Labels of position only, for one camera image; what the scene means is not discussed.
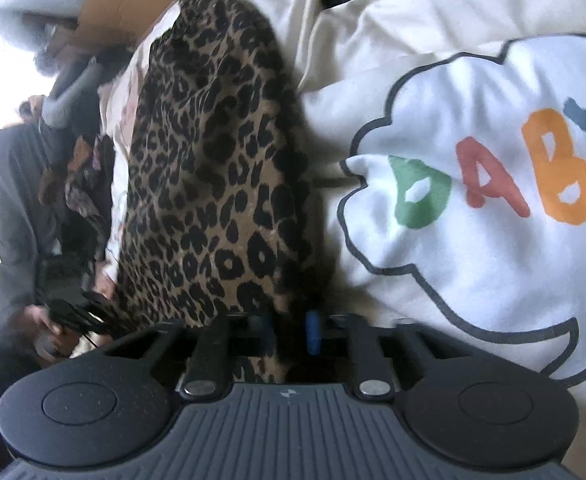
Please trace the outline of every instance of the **leopard print garment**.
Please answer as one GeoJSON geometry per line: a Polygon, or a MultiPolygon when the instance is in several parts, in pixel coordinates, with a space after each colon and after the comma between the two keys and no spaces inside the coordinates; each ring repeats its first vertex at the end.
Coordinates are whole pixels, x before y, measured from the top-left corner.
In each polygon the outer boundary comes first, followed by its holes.
{"type": "MultiPolygon", "coordinates": [[[[173,317],[288,313],[317,293],[301,109],[267,20],[244,0],[180,0],[151,48],[134,128],[118,283],[132,330],[173,317]]],[[[236,378],[281,380],[270,360],[236,378]]]]}

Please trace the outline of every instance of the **speech bubble print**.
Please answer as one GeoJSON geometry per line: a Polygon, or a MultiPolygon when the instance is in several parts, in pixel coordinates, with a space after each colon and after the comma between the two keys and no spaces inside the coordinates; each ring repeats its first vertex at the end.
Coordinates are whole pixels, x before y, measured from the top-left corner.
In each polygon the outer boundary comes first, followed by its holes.
{"type": "MultiPolygon", "coordinates": [[[[360,184],[338,208],[368,272],[412,275],[480,344],[568,335],[560,356],[530,359],[567,386],[586,380],[586,112],[576,104],[586,110],[586,36],[419,67],[355,135],[342,169],[360,184]]],[[[398,287],[392,306],[402,300],[398,287]]]]}

